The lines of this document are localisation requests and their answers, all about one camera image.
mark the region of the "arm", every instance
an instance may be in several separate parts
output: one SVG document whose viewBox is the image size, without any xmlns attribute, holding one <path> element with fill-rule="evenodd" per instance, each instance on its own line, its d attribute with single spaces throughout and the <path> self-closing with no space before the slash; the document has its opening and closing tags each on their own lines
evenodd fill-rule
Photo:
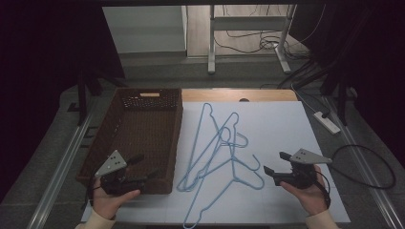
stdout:
<svg viewBox="0 0 405 229">
<path fill-rule="evenodd" d="M 107 195 L 100 187 L 100 180 L 95 183 L 93 209 L 89 219 L 84 224 L 79 224 L 75 229 L 110 229 L 113 227 L 118 208 L 124 202 L 139 196 L 140 190 L 128 192 L 120 197 Z"/>
<path fill-rule="evenodd" d="M 319 166 L 314 166 L 315 170 L 321 173 Z M 320 174 L 317 174 L 317 179 L 319 183 L 325 186 Z M 280 185 L 289 193 L 295 195 L 303 208 L 309 213 L 309 217 L 306 218 L 306 224 L 309 229 L 338 228 L 325 204 L 322 192 L 315 185 L 310 186 L 308 189 L 297 189 L 285 182 L 281 182 Z"/>
</svg>

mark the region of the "brown wicker basket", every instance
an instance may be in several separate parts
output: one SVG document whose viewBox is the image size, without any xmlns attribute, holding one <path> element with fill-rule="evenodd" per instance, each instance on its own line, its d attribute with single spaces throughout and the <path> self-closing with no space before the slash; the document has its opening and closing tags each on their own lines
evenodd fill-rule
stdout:
<svg viewBox="0 0 405 229">
<path fill-rule="evenodd" d="M 92 173 L 118 150 L 125 160 L 144 155 L 126 176 L 145 177 L 143 194 L 172 192 L 182 118 L 180 89 L 117 89 L 76 176 L 87 186 Z"/>
</svg>

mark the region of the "white tabletop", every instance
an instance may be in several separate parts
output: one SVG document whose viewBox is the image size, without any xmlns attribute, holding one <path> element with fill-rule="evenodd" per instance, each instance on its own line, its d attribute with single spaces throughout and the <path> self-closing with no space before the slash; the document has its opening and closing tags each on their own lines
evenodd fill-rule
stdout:
<svg viewBox="0 0 405 229">
<path fill-rule="evenodd" d="M 224 194 L 202 213 L 199 224 L 269 225 L 304 222 L 308 214 L 302 209 L 299 201 L 283 188 L 275 186 L 273 179 L 263 171 L 263 165 L 266 165 L 277 173 L 290 173 L 290 163 L 279 158 L 281 151 L 293 155 L 303 148 L 322 155 L 302 103 L 211 102 L 210 105 L 219 126 L 222 126 L 232 113 L 239 115 L 236 131 L 248 139 L 248 144 L 244 148 L 236 148 L 235 156 L 247 166 L 257 168 L 259 164 L 253 157 L 255 155 L 261 163 L 257 173 L 263 180 L 246 167 L 235 163 L 236 176 L 261 189 L 256 190 L 240 182 L 232 182 Z M 117 213 L 117 221 L 145 225 L 183 224 L 189 212 L 187 225 L 191 226 L 200 217 L 201 210 L 207 207 L 234 178 L 230 162 L 206 176 L 190 209 L 200 183 L 191 192 L 180 192 L 176 186 L 186 174 L 190 163 L 203 103 L 184 102 L 183 107 L 173 192 L 169 195 L 141 195 L 121 206 Z M 229 123 L 233 125 L 235 120 L 236 115 L 233 115 Z M 208 110 L 205 110 L 193 161 L 215 137 L 217 132 L 212 123 Z M 245 144 L 241 137 L 236 139 L 236 143 Z M 221 148 L 213 157 L 209 168 L 215 168 L 216 165 L 229 159 L 227 151 L 228 148 Z M 206 151 L 190 172 L 190 178 L 195 175 L 196 169 L 206 165 L 210 155 L 212 150 Z M 330 212 L 333 218 L 336 222 L 350 222 L 328 167 L 320 166 L 322 173 L 330 182 Z M 88 206 L 82 221 L 87 220 L 90 211 L 91 208 Z"/>
</svg>

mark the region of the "white power strip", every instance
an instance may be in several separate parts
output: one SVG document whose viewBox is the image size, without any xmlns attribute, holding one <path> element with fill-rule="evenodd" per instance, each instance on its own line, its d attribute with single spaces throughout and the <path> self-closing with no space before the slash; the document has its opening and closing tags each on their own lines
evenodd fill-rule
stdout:
<svg viewBox="0 0 405 229">
<path fill-rule="evenodd" d="M 330 121 L 327 117 L 322 117 L 321 112 L 317 112 L 313 114 L 313 116 L 325 127 L 330 131 L 331 134 L 335 135 L 340 132 L 340 129 L 334 125 L 333 122 Z"/>
</svg>

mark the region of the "wall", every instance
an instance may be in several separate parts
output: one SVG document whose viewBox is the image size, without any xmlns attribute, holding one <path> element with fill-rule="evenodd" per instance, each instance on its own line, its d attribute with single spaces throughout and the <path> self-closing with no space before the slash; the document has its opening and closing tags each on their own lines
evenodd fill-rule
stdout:
<svg viewBox="0 0 405 229">
<path fill-rule="evenodd" d="M 181 6 L 103 8 L 118 53 L 185 51 Z"/>
</svg>

